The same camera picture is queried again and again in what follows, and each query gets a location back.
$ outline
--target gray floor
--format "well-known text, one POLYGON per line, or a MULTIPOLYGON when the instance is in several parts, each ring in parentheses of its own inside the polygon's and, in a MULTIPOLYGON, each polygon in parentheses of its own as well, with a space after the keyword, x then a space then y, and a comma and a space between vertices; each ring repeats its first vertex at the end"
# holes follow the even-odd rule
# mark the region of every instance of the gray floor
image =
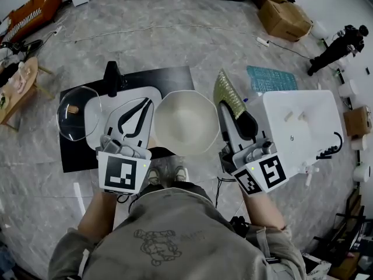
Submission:
MULTIPOLYGON (((322 46, 309 36, 298 43, 269 37, 250 2, 218 0, 91 0, 77 8, 67 6, 57 15, 65 29, 47 41, 38 56, 41 65, 55 72, 41 73, 39 82, 56 95, 48 100, 37 96, 19 113, 18 134, 0 128, 1 228, 17 263, 46 278, 48 261, 57 241, 68 227, 76 227, 82 217, 73 183, 80 184, 85 206, 97 184, 97 170, 62 172, 55 113, 58 93, 72 86, 101 79, 107 61, 116 60, 122 73, 189 65, 196 90, 211 99, 220 68, 224 68, 242 97, 250 100, 247 65, 281 69, 295 75, 299 89, 330 89, 340 113, 346 110, 337 96, 338 79, 330 68, 309 77, 308 61, 271 45, 259 46, 252 36, 271 39, 306 56, 315 56, 322 46), (207 29, 201 25, 224 29, 207 29), (75 40, 120 30, 145 29, 75 40)), ((37 39, 54 30, 56 24, 38 31, 37 39)), ((216 176, 221 176, 218 151, 221 137, 204 155, 158 160, 169 176, 180 163, 189 169, 191 180, 214 199, 216 176)), ((344 207, 353 187, 351 171, 356 158, 349 141, 332 160, 317 163, 320 172, 309 187, 298 175, 270 195, 286 217, 294 243, 303 250, 311 246, 314 235, 323 235, 333 216, 344 207)), ((115 224, 127 216, 128 204, 118 206, 115 224)), ((236 183, 223 184, 219 211, 230 219, 245 215, 242 196, 236 183)))

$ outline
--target cable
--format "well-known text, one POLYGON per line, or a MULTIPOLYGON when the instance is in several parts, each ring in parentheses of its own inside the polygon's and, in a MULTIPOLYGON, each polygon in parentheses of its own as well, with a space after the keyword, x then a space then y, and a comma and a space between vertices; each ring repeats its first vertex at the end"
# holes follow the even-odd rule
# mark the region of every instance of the cable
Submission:
MULTIPOLYGON (((42 36, 41 39, 45 38, 45 37, 46 37, 47 35, 49 35, 50 33, 55 33, 55 34, 57 34, 57 29, 60 27, 60 25, 61 25, 64 21, 67 20, 67 18, 68 18, 68 17, 70 16, 70 14, 71 14, 71 11, 69 10, 69 11, 67 11, 66 13, 67 13, 66 17, 61 17, 57 22, 55 22, 55 26, 56 26, 57 28, 56 28, 55 30, 52 30, 52 31, 47 32, 45 35, 42 36)), ((66 32, 67 32, 67 28, 66 28, 66 26, 61 25, 61 29, 60 29, 59 31, 61 31, 62 28, 65 29, 65 38, 72 37, 72 35, 73 35, 73 34, 75 33, 75 31, 76 31, 76 26, 77 26, 77 24, 76 24, 76 20, 77 20, 77 17, 76 17, 76 15, 74 15, 74 16, 75 16, 75 28, 74 28, 74 31, 73 31, 69 36, 66 35, 66 32)))
POLYGON ((36 54, 36 57, 39 55, 39 53, 40 53, 40 51, 41 51, 41 48, 45 45, 45 43, 51 38, 51 36, 53 35, 53 34, 55 34, 55 31, 51 34, 51 35, 49 35, 48 36, 48 38, 43 42, 43 44, 40 46, 40 47, 37 47, 37 48, 35 48, 33 51, 31 51, 31 52, 28 52, 28 54, 27 55, 30 55, 30 53, 32 53, 32 52, 35 52, 37 49, 39 49, 38 51, 37 51, 37 54, 36 54))
POLYGON ((217 191, 216 191, 216 198, 215 198, 215 208, 217 208, 217 200, 219 199, 219 192, 222 183, 234 183, 236 182, 235 178, 220 178, 217 177, 217 191))
POLYGON ((135 198, 134 200, 132 200, 132 202, 129 204, 129 207, 128 207, 128 213, 129 213, 129 211, 131 210, 131 206, 132 206, 132 204, 133 204, 135 201, 137 201, 137 200, 139 199, 139 197, 140 197, 140 195, 139 195, 139 194, 136 194, 136 198, 135 198))
POLYGON ((127 196, 127 198, 125 199, 125 201, 120 201, 120 198, 121 198, 122 196, 125 196, 125 195, 124 195, 124 194, 121 194, 121 195, 119 195, 119 196, 117 197, 117 203, 123 204, 123 203, 126 203, 127 200, 129 200, 129 196, 127 196))
POLYGON ((135 32, 135 31, 145 31, 145 30, 149 30, 151 28, 172 28, 172 27, 201 27, 201 28, 206 28, 206 29, 223 29, 223 30, 238 32, 238 33, 241 33, 241 34, 247 34, 246 32, 242 32, 242 31, 238 31, 238 30, 233 30, 233 29, 228 29, 228 28, 223 28, 223 27, 202 26, 202 25, 197 25, 197 24, 177 24, 177 25, 170 25, 170 26, 155 26, 155 25, 151 25, 151 26, 149 26, 147 28, 144 28, 144 29, 132 29, 132 30, 113 31, 113 32, 108 32, 108 33, 93 35, 93 36, 90 36, 90 37, 78 38, 78 39, 75 39, 75 40, 74 39, 73 40, 59 40, 58 42, 59 43, 70 43, 72 41, 78 42, 78 41, 82 41, 82 40, 90 40, 90 39, 94 39, 95 37, 106 36, 106 35, 111 35, 111 34, 129 33, 129 32, 135 32))
POLYGON ((275 44, 274 42, 272 42, 272 41, 270 41, 270 40, 269 40, 268 42, 270 42, 270 43, 274 44, 275 46, 278 46, 278 47, 280 47, 280 48, 282 48, 282 49, 285 49, 285 50, 288 50, 288 51, 290 51, 290 52, 296 53, 296 54, 298 54, 299 56, 301 56, 301 57, 303 57, 303 58, 310 59, 309 57, 306 57, 306 56, 303 56, 302 54, 299 54, 298 52, 295 52, 295 51, 293 51, 293 50, 291 50, 291 49, 288 49, 288 48, 282 47, 282 46, 280 46, 280 45, 278 45, 278 44, 275 44))

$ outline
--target clear glass lid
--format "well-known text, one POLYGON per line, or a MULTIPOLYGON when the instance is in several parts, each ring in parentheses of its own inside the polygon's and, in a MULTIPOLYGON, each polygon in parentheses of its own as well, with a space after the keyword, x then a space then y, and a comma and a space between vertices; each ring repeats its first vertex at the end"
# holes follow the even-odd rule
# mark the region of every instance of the clear glass lid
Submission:
POLYGON ((101 111, 100 96, 95 90, 85 86, 72 89, 57 110, 59 132, 70 141, 84 139, 96 129, 101 111))

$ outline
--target blue tray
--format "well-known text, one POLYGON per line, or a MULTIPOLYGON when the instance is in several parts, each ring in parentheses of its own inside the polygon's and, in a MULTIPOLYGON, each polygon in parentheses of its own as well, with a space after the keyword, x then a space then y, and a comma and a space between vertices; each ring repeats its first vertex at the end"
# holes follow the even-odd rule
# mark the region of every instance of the blue tray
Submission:
POLYGON ((251 78, 251 88, 256 92, 298 90, 292 73, 258 66, 248 66, 247 72, 251 78))

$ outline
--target person's arm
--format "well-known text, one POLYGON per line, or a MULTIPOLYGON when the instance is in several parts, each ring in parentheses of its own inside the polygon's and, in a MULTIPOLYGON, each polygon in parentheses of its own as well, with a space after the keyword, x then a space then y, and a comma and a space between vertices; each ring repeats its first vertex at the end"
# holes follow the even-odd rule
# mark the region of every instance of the person's arm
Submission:
POLYGON ((116 206, 117 195, 96 193, 78 225, 78 232, 89 239, 102 240, 112 232, 116 206))
POLYGON ((364 48, 364 44, 359 44, 357 47, 356 47, 356 51, 361 53, 361 51, 363 50, 364 48))
POLYGON ((285 228, 285 221, 267 194, 249 197, 242 191, 247 212, 253 225, 277 229, 285 228))
POLYGON ((57 244, 49 263, 48 279, 76 279, 84 253, 93 252, 95 246, 112 232, 116 206, 116 195, 104 192, 94 195, 78 230, 69 229, 57 244))
POLYGON ((265 258, 276 257, 280 262, 269 264, 275 279, 306 280, 305 265, 301 253, 291 243, 290 230, 283 215, 267 194, 244 196, 252 226, 246 239, 257 246, 265 258))

